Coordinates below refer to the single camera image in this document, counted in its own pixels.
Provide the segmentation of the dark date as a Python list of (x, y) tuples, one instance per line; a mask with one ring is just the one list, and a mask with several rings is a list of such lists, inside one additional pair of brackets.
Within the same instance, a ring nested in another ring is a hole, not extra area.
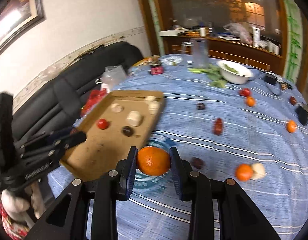
[(206, 106), (205, 106), (204, 103), (198, 103), (198, 104), (197, 104), (197, 109), (198, 109), (198, 110), (204, 110), (204, 109), (206, 109)]
[(192, 158), (191, 159), (191, 165), (194, 168), (201, 170), (204, 167), (204, 161), (202, 161), (202, 159), (200, 159), (200, 158)]

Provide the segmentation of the white yam chunk large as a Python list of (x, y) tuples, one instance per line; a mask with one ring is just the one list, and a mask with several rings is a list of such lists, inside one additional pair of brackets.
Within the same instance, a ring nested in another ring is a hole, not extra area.
[(259, 180), (266, 176), (266, 170), (262, 163), (253, 163), (251, 169), (253, 170), (252, 180)]

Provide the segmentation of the orange tangerine pair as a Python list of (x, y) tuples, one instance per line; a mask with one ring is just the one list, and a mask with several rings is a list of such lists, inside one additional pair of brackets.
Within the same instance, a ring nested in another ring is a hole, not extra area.
[(138, 169), (148, 176), (161, 176), (171, 166), (168, 152), (157, 147), (144, 147), (137, 154)]
[(235, 176), (239, 181), (247, 181), (252, 178), (253, 169), (248, 164), (241, 164), (236, 168)]

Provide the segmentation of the small white plate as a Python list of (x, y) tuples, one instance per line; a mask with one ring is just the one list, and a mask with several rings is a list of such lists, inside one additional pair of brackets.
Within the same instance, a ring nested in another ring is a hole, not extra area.
[(183, 61), (183, 58), (181, 56), (170, 55), (167, 57), (161, 57), (160, 61), (162, 64), (166, 64), (169, 66), (176, 66)]

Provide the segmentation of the wooden counter cabinet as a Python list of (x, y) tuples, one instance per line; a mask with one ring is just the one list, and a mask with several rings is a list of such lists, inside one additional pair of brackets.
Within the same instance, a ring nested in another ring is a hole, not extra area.
[[(287, 20), (283, 0), (138, 0), (151, 53), (170, 54), (174, 46), (206, 30), (209, 49), (245, 57), (282, 74), (287, 57)], [(240, 23), (259, 47), (242, 43), (223, 26)]]

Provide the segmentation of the brown cardboard tray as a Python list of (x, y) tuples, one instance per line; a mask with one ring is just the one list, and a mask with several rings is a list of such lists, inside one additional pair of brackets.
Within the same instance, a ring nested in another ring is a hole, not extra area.
[[(156, 97), (161, 106), (156, 115), (151, 115), (149, 102), (144, 98), (148, 95)], [(113, 113), (110, 105), (119, 103), (124, 107), (120, 113)], [(78, 131), (85, 132), (87, 139), (82, 144), (66, 151), (61, 164), (75, 177), (83, 181), (98, 179), (102, 174), (113, 170), (117, 162), (127, 158), (130, 147), (141, 149), (147, 143), (152, 130), (164, 108), (164, 94), (156, 90), (114, 90), (107, 94), (90, 113), (85, 116)], [(143, 120), (140, 126), (134, 128), (134, 135), (123, 135), (122, 128), (127, 126), (126, 118), (130, 111), (138, 111)], [(99, 129), (99, 119), (106, 119), (110, 126)]]

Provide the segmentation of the large red jujube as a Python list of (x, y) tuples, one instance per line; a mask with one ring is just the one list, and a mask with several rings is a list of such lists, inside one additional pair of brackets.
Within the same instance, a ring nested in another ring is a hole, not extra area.
[(217, 118), (214, 124), (214, 134), (221, 135), (223, 131), (223, 121), (221, 118)]

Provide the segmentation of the black sofa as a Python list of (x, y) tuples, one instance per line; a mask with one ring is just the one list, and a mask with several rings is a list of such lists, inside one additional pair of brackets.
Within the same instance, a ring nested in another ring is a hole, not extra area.
[(99, 46), (80, 56), (13, 115), (14, 139), (24, 141), (73, 125), (80, 118), (90, 92), (100, 89), (95, 80), (102, 76), (106, 67), (122, 66), (123, 70), (128, 70), (141, 59), (140, 49), (125, 41)]

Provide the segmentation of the white tall carton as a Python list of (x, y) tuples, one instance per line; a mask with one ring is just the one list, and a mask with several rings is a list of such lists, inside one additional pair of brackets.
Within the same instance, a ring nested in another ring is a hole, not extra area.
[(258, 27), (252, 27), (253, 28), (253, 46), (258, 48), (260, 45), (260, 34), (261, 29)]

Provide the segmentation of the green leafy vegetable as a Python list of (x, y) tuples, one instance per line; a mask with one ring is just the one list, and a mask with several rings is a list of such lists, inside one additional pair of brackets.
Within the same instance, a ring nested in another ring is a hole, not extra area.
[(226, 88), (227, 81), (220, 73), (220, 67), (210, 64), (207, 68), (188, 68), (194, 74), (206, 74), (211, 80), (210, 86), (217, 88)]

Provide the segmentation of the dark plum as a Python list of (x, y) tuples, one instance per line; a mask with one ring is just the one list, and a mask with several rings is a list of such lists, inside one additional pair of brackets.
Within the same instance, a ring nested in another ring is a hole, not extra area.
[(131, 136), (134, 135), (134, 129), (130, 126), (124, 126), (121, 131), (122, 131), (123, 135), (125, 135), (127, 137), (131, 137)]

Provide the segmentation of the beige yam chunk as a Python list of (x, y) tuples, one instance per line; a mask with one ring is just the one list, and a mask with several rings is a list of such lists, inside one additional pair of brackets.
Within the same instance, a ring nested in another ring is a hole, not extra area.
[(141, 125), (143, 116), (138, 111), (130, 111), (127, 115), (126, 122), (133, 127), (138, 127)]
[(120, 113), (124, 110), (124, 107), (119, 103), (113, 103), (110, 105), (110, 109), (113, 113)]

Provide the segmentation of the red tomato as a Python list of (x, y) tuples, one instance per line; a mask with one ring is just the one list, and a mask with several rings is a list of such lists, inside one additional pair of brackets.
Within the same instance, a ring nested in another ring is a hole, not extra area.
[(104, 130), (104, 129), (107, 129), (109, 126), (110, 126), (110, 123), (106, 119), (101, 118), (97, 122), (97, 127), (99, 129)]
[(248, 88), (243, 88), (239, 91), (241, 96), (249, 97), (251, 95), (251, 91)]

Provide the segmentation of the far orange tangerine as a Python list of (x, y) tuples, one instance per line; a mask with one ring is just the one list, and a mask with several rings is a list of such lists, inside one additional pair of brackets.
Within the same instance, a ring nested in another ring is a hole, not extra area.
[(252, 96), (248, 96), (248, 97), (246, 97), (245, 103), (249, 107), (254, 107), (256, 101), (255, 101), (255, 99)]

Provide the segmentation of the far dark red jujube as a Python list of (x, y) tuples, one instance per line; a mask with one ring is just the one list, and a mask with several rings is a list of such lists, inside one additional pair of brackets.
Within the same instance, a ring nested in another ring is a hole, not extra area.
[(291, 97), (289, 98), (289, 101), (290, 101), (290, 104), (291, 104), (291, 105), (295, 105), (295, 104), (296, 104), (296, 98), (294, 98), (293, 96), (291, 96)]

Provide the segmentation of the right edge orange tangerine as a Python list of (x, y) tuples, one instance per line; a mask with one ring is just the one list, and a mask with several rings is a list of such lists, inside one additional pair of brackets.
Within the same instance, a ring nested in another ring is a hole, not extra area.
[(286, 128), (287, 128), (287, 131), (288, 131), (289, 133), (294, 133), (294, 132), (296, 131), (296, 129), (297, 129), (297, 124), (296, 124), (295, 121), (289, 120), (289, 121), (287, 122)]

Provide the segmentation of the blue plaid tablecloth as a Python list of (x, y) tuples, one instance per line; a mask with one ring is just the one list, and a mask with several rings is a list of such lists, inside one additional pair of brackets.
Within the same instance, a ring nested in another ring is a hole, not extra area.
[[(194, 74), (185, 64), (164, 64), (164, 73), (150, 75), (149, 67), (134, 71), (117, 90), (160, 90), (165, 107), (147, 145), (168, 150), (176, 146), (182, 159), (200, 158), (200, 170), (210, 179), (235, 178), (240, 164), (262, 163), (266, 176), (238, 182), (281, 239), (293, 239), (308, 218), (308, 124), (298, 120), (289, 98), (305, 102), (294, 87), (280, 96), (268, 90), (259, 75), (245, 86), (210, 86), (206, 74)], [(251, 91), (254, 107), (238, 94)], [(204, 103), (206, 109), (198, 110)], [(223, 132), (213, 133), (217, 118)], [(286, 124), (297, 124), (289, 133)], [(159, 177), (136, 174), (128, 202), (117, 202), (119, 239), (188, 239), (190, 202), (181, 202), (171, 172)]]

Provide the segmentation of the plastic bag on counter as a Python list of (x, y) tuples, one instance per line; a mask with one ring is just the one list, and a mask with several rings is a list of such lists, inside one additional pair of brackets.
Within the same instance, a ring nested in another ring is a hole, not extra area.
[(242, 43), (253, 44), (253, 40), (247, 29), (240, 23), (229, 23), (223, 26), (223, 29), (229, 31), (234, 37), (239, 38)]

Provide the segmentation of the white bowl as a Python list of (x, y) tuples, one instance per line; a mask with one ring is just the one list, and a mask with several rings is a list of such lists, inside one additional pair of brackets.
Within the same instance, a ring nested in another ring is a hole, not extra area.
[(254, 77), (247, 67), (232, 61), (220, 60), (217, 62), (221, 76), (230, 83), (243, 85)]

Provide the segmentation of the pink black small box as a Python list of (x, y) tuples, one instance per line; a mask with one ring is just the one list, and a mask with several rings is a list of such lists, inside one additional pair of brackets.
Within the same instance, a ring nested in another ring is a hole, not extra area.
[(151, 75), (160, 75), (160, 74), (163, 74), (163, 73), (164, 73), (164, 68), (162, 66), (158, 66), (158, 67), (151, 66), (150, 67), (150, 74)]

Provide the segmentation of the clear plastic pitcher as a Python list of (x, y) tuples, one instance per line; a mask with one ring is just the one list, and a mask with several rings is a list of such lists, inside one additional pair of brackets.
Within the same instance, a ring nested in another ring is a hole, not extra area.
[[(191, 50), (191, 60), (187, 60), (186, 49)], [(206, 69), (209, 65), (209, 52), (207, 40), (204, 38), (192, 38), (188, 42), (183, 42), (181, 54), (190, 68)]]

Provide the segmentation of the black box on table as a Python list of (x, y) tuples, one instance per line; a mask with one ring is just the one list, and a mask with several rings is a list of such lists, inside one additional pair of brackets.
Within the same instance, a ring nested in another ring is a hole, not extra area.
[(300, 124), (306, 126), (308, 123), (308, 104), (300, 103), (295, 110)]

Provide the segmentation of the black power adapter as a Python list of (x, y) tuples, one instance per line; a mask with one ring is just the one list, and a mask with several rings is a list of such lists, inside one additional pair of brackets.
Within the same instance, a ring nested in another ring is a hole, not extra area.
[(273, 85), (273, 86), (275, 86), (277, 83), (277, 77), (273, 73), (270, 73), (270, 72), (266, 72), (264, 74), (263, 79), (266, 83)]

